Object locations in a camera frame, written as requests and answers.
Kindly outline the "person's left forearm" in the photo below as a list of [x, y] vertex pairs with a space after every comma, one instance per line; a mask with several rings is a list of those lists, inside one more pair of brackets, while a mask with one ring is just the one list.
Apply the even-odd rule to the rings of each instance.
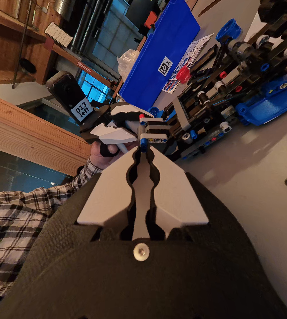
[[0, 297], [16, 280], [38, 235], [53, 214], [102, 169], [88, 159], [69, 183], [30, 192], [0, 192]]

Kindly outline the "brick-built toy truck chassis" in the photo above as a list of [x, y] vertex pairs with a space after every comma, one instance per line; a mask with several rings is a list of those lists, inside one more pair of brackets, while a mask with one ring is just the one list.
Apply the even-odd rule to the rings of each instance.
[[287, 1], [260, 1], [258, 15], [260, 31], [214, 45], [178, 97], [154, 118], [140, 116], [139, 143], [164, 143], [170, 160], [186, 159], [230, 132], [234, 119], [260, 126], [287, 112]]

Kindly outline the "small red wheel rim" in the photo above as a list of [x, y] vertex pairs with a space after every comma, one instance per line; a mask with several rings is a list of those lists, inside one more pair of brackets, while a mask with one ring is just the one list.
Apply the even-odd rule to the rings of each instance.
[[182, 66], [176, 75], [176, 80], [180, 81], [181, 84], [186, 84], [190, 78], [191, 74], [189, 68], [186, 65]]

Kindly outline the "person's left hand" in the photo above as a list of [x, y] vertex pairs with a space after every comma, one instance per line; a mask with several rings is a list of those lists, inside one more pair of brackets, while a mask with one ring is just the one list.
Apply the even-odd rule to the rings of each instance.
[[[101, 146], [107, 146], [107, 150], [113, 157], [104, 157], [100, 153]], [[105, 145], [100, 142], [94, 142], [91, 147], [90, 161], [97, 168], [104, 170], [119, 158], [121, 158], [124, 153], [118, 148], [117, 145]]]

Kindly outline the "red container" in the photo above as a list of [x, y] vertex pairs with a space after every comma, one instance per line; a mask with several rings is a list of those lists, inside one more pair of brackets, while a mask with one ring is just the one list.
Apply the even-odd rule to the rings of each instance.
[[144, 26], [147, 27], [148, 29], [151, 29], [152, 25], [155, 24], [156, 20], [157, 20], [157, 14], [154, 11], [150, 11], [149, 16], [146, 22], [144, 23]]

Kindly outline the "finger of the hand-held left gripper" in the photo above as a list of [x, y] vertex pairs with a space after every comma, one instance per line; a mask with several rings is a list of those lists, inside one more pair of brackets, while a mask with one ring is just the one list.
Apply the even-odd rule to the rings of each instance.
[[110, 106], [109, 117], [114, 122], [140, 122], [140, 115], [143, 114], [143, 118], [154, 118], [154, 115], [142, 110], [131, 104], [112, 104]]
[[105, 145], [124, 144], [137, 141], [137, 136], [122, 127], [106, 126], [99, 124], [90, 131], [96, 135], [99, 141]]

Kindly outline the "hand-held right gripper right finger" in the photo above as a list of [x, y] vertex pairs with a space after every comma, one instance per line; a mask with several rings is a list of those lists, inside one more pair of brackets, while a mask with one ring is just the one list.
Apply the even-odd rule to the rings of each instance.
[[153, 146], [146, 158], [153, 182], [146, 214], [150, 239], [163, 241], [175, 228], [207, 225], [209, 219], [185, 171]]

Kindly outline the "clear plastic bag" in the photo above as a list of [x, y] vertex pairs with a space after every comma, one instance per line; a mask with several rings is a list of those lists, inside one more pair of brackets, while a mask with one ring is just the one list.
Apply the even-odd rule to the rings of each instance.
[[117, 58], [118, 73], [124, 82], [134, 66], [139, 54], [140, 52], [138, 50], [129, 49], [122, 54], [121, 57]]

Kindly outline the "black stand pole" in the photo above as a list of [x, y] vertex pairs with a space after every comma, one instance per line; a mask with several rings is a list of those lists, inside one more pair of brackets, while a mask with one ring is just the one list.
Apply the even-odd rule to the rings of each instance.
[[29, 1], [28, 9], [26, 12], [26, 20], [25, 20], [24, 29], [22, 32], [22, 38], [21, 38], [20, 49], [19, 49], [19, 54], [18, 54], [17, 66], [16, 66], [15, 71], [14, 71], [14, 76], [13, 76], [12, 85], [11, 85], [12, 89], [15, 89], [16, 85], [17, 85], [17, 77], [18, 77], [18, 72], [20, 69], [20, 60], [22, 58], [23, 46], [24, 46], [26, 31], [28, 28], [28, 23], [29, 23], [33, 3], [36, 3], [36, 1], [34, 1], [34, 0]]

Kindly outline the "silver ventilation duct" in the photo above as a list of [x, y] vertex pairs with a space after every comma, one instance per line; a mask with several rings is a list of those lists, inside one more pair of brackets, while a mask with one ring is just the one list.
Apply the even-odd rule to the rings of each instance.
[[62, 18], [59, 27], [72, 38], [67, 48], [74, 50], [79, 47], [87, 25], [97, 17], [101, 7], [101, 0], [55, 1], [53, 9]]

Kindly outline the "white paper sign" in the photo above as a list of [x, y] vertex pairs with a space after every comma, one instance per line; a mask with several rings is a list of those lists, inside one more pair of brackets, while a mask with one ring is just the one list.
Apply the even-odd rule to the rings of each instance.
[[45, 29], [44, 33], [58, 42], [61, 46], [64, 48], [67, 48], [73, 37], [71, 37], [69, 34], [67, 34], [64, 30], [62, 30], [58, 25], [56, 25], [54, 22], [51, 22]]

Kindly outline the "blue wheel rim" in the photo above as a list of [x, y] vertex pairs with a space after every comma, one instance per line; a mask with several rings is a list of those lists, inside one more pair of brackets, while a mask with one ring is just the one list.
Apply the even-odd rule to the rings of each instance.
[[237, 39], [242, 30], [234, 18], [230, 19], [217, 33], [216, 41], [220, 44], [226, 44], [229, 39]]

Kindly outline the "blue tagged storage bin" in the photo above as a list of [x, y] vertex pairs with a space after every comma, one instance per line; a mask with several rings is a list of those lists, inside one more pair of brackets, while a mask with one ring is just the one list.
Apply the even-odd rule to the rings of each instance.
[[151, 108], [199, 31], [187, 3], [169, 1], [121, 87], [121, 97], [143, 110]]

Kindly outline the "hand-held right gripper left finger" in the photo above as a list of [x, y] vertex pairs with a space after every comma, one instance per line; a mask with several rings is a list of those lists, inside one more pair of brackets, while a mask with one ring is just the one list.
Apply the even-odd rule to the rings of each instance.
[[102, 171], [77, 218], [78, 224], [113, 229], [121, 240], [132, 240], [136, 218], [133, 183], [140, 158], [140, 147], [136, 146]]

